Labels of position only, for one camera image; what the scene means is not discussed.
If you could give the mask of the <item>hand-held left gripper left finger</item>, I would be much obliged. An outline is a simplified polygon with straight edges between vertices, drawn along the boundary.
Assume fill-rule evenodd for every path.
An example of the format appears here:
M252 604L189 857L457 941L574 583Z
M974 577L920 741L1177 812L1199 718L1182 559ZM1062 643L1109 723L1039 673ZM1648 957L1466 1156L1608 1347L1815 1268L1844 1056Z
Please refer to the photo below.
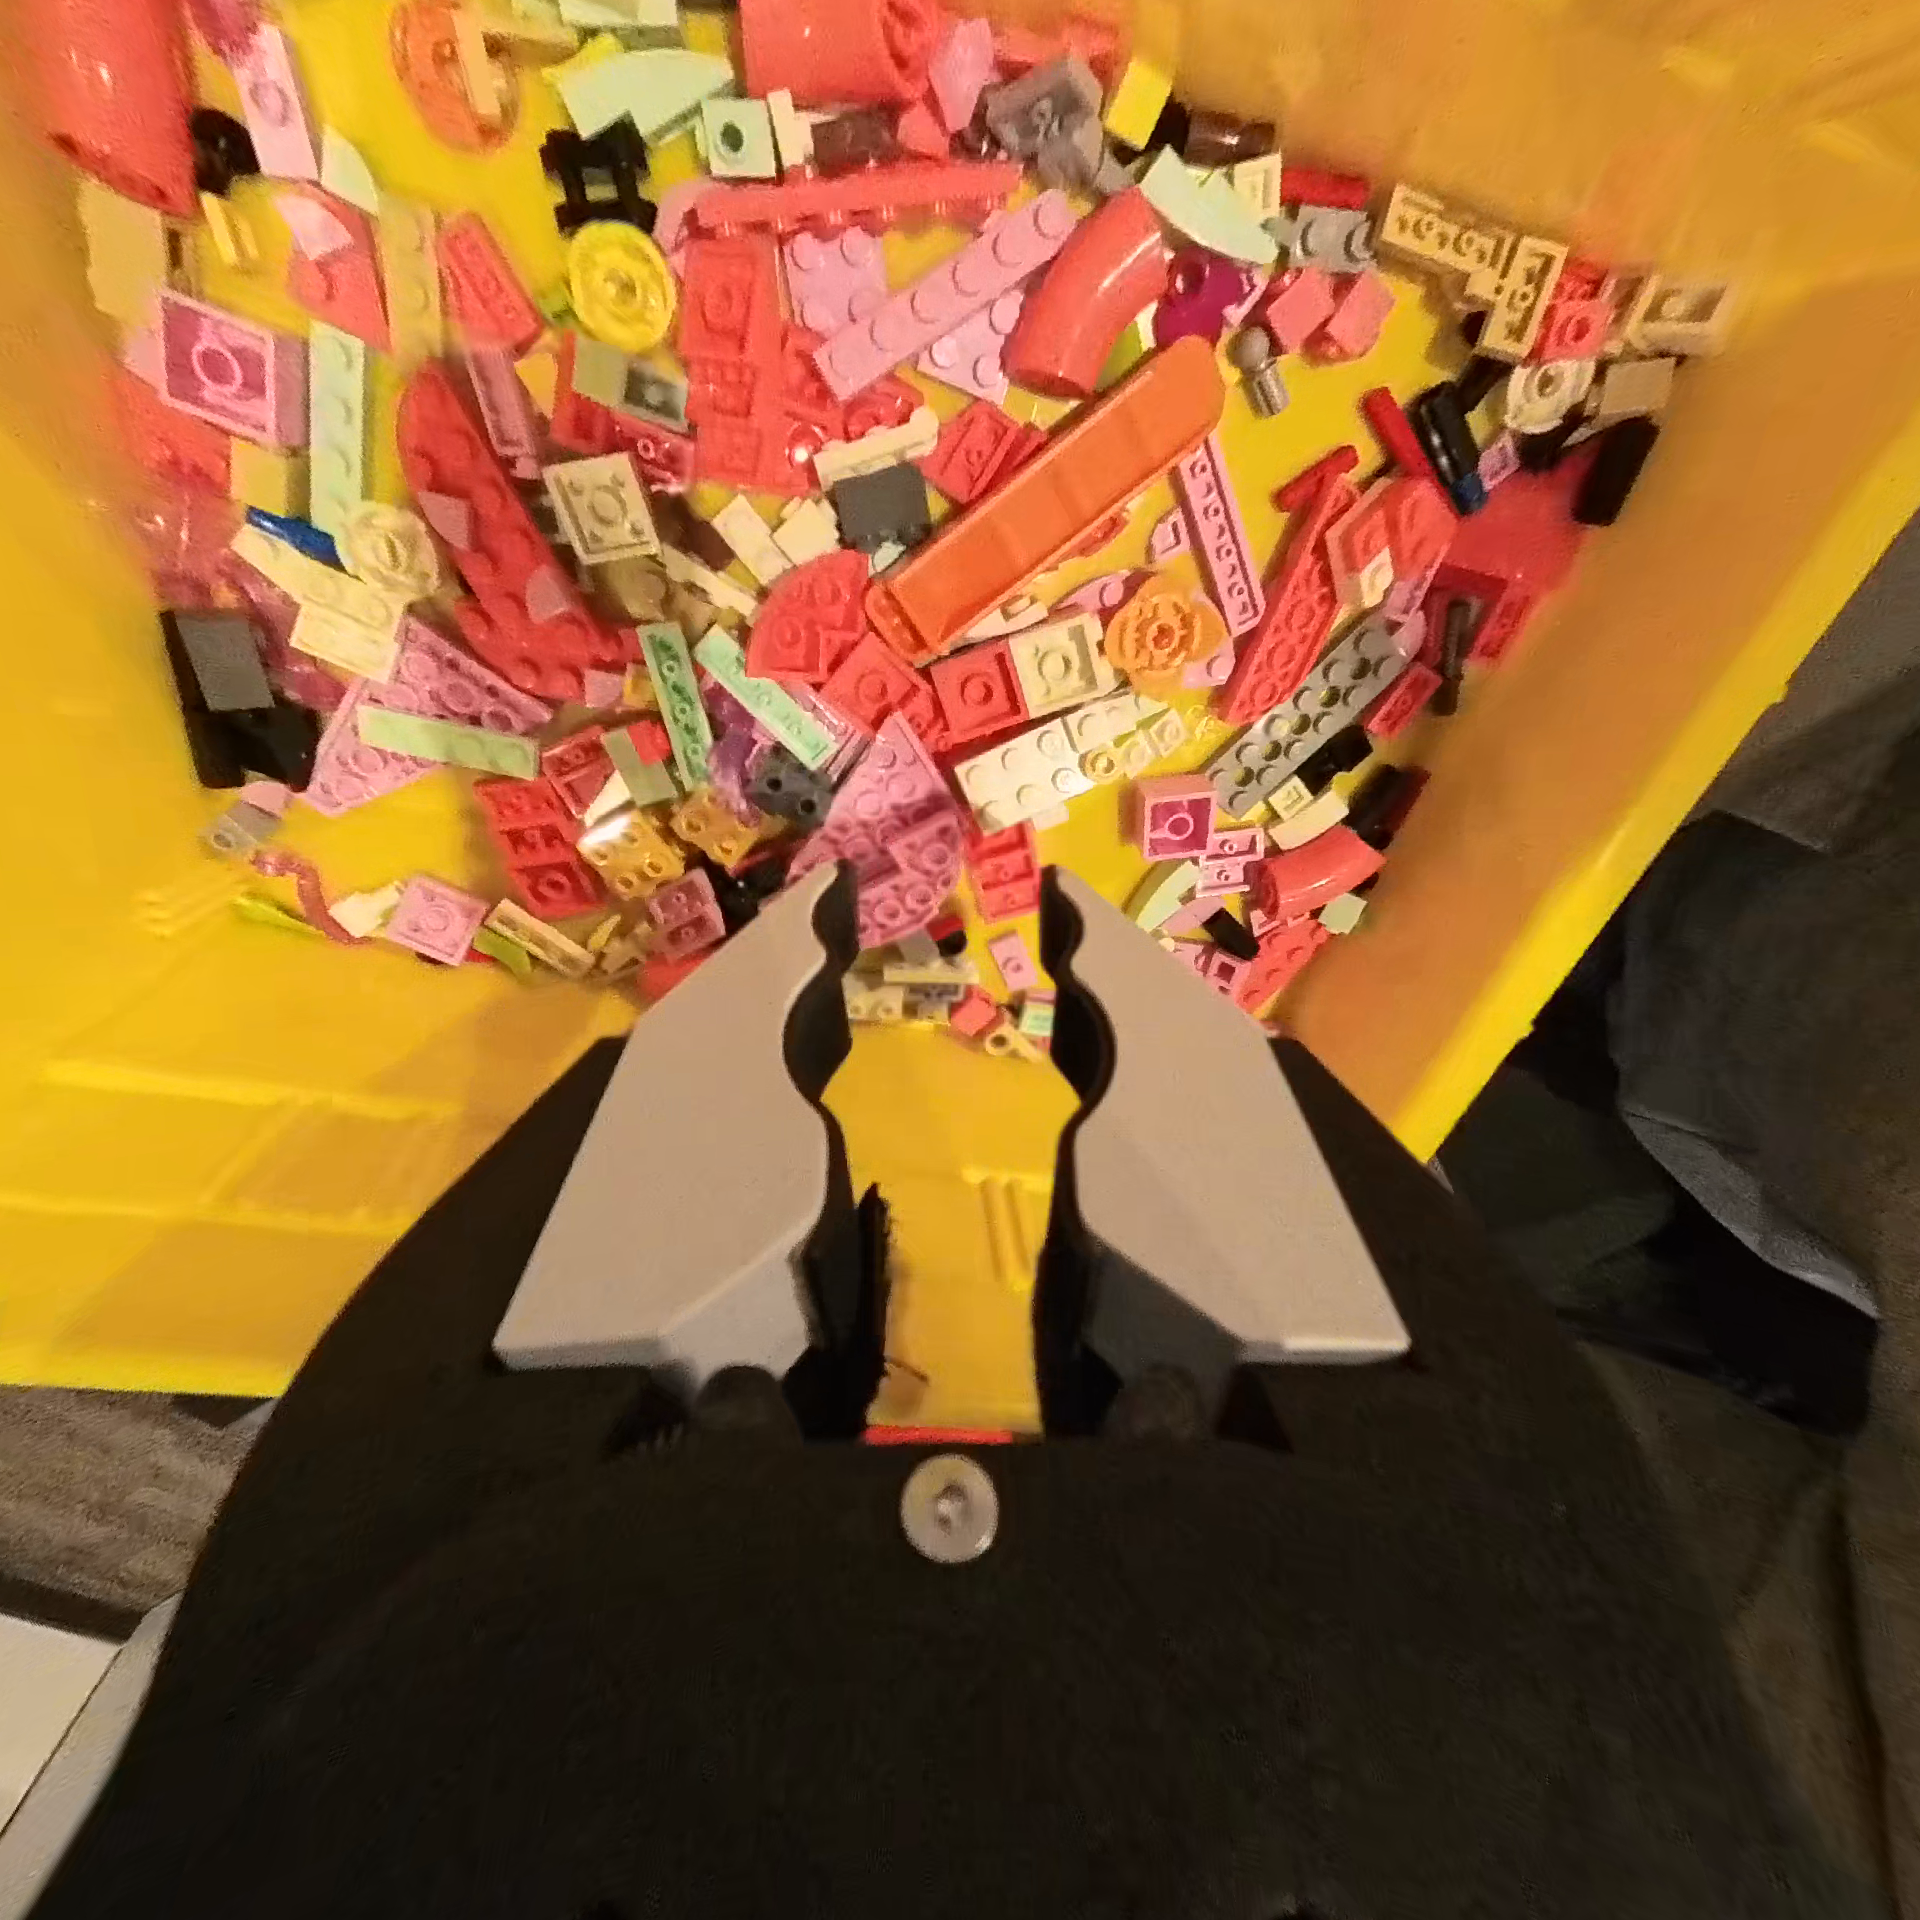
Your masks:
M885 1207L825 1107L855 955L833 861L637 1016L495 1325L505 1366L634 1365L686 1398L752 1366L808 1428L868 1424Z

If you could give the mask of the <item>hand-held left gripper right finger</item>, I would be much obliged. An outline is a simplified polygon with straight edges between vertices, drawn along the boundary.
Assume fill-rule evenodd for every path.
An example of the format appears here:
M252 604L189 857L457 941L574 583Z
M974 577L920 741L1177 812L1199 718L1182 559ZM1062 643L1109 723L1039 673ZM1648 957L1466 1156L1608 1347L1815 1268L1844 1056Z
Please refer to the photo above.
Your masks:
M1408 1324L1276 1043L1089 883L1046 868L1048 1064L1071 1093L1030 1292L1045 1433L1184 1376L1401 1359Z

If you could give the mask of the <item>yellow plastic bin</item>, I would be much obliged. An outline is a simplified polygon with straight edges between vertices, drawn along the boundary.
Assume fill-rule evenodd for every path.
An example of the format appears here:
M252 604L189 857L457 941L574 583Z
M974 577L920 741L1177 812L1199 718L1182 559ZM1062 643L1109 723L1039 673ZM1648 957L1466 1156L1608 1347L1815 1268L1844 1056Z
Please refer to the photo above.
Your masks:
M1416 1155L1916 510L1916 4L1146 4L1284 156L1728 281L1618 525L1404 733L1287 1021ZM210 855L78 183L4 72L4 1379L269 1397L626 1000L268 928Z

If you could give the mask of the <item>pile of toy bricks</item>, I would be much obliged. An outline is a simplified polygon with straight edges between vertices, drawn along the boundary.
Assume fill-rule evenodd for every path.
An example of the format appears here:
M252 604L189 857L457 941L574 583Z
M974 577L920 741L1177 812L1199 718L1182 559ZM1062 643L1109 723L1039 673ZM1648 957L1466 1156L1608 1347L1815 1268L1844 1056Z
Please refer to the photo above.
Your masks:
M442 757L368 744L358 696L412 687L415 637L450 639L464 689L421 712L530 736L506 709L585 715L646 680L637 609L605 583L696 555L681 518L780 502L837 510L839 555L804 555L796 608L722 614L735 660L866 744L905 718L938 761L1014 718L938 693L1010 665L981 590L975 631L935 639L905 587L870 590L874 545L977 516L1076 417L1166 353L1231 344L1321 375L1366 360L1401 294L1436 348L1509 396L1430 390L1385 425L1352 403L1365 468L1300 479L1287 541L1256 566L1218 437L1117 481L1080 453L1071 543L1022 577L1052 587L1157 492L1204 585L1199 648L1231 643L1210 729L1245 732L1305 684L1340 624L1398 612L1444 566L1438 505L1485 495L1464 427L1509 440L1645 433L1636 366L1725 348L1743 286L1688 255L1590 255L1454 180L1324 171L1207 145L1269 137L1172 91L1186 137L1103 139L1097 180L1064 169L1070 118L1037 148L989 129L1023 84L1117 76L1103 20L1046 32L966 4L745 4L742 54L679 124L564 104L516 129L513 35L534 4L4 4L4 83L86 205L76 215L98 325L33 320L4 398L33 400L48 447L114 468L92 502L114 565L141 568L105 654L88 595L56 576L61 624L4 639L12 891L76 894L86 934L110 885L168 868L168 831L226 824L208 857L252 863L286 808L341 821ZM693 142L696 173L658 180Z

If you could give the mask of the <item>orange brick separator tool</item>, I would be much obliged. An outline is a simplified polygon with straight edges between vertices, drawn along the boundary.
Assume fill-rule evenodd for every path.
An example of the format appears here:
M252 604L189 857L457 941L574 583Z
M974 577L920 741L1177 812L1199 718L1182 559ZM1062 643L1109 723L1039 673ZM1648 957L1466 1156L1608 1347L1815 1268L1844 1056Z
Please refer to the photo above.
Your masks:
M1215 349L1202 339L1143 358L1004 485L879 576L863 599L870 629L910 665L943 656L1198 451L1225 398Z

